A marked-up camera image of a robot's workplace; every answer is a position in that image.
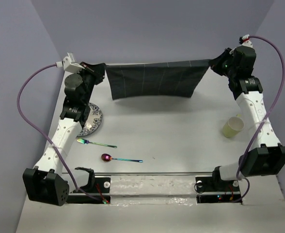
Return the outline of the blue floral white plate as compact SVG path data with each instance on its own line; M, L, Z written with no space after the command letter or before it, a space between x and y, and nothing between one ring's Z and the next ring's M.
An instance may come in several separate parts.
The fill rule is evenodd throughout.
M89 103L90 113L88 119L84 125L84 128L80 131L77 137L85 137L94 133L103 121L103 114L101 109L94 103Z

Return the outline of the cream cup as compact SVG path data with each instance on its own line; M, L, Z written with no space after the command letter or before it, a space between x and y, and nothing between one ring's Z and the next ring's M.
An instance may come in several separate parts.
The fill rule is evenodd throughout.
M240 117L230 117L222 128L222 134L226 138L235 137L244 129L244 126L244 121Z

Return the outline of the dark grey checked cloth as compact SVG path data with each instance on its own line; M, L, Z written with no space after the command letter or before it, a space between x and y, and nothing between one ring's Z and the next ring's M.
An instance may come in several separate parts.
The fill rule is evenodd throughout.
M209 60L109 65L106 74L113 100L138 96L191 98L209 68Z

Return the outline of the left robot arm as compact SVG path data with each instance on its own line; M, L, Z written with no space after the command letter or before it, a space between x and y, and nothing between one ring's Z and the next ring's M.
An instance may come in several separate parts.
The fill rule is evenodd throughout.
M17 98L21 117L49 143L33 168L23 172L22 179L29 200L62 206L73 191L90 196L88 192L95 185L94 170L85 167L71 170L65 160L77 135L85 126L90 113L89 100L94 86L104 80L105 66L105 63L91 65L81 62L78 70L66 77L63 108L52 138L25 117L21 111L20 97Z

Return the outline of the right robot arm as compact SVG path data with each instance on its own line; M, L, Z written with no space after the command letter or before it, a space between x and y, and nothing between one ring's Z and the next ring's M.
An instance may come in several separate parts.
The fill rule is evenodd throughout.
M285 165L285 146L266 115L262 84L252 75L255 59L253 48L238 46L226 48L220 56L209 61L215 73L228 78L229 89L241 109L250 136L246 155L240 156L236 163L215 168L210 179L215 190L224 189L232 180L276 175Z

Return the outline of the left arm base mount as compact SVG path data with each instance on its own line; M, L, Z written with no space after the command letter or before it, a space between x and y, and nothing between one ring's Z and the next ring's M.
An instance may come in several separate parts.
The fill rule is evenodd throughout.
M70 176L64 172L65 178L69 178L70 189L66 203L68 204L110 204L111 178L109 176L96 176L91 168L76 167L72 171L79 186L76 191Z

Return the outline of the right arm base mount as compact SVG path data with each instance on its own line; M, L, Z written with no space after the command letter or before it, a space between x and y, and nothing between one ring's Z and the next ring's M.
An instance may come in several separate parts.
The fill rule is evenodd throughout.
M215 181L212 176L198 176L194 190L198 204L242 203L238 181Z

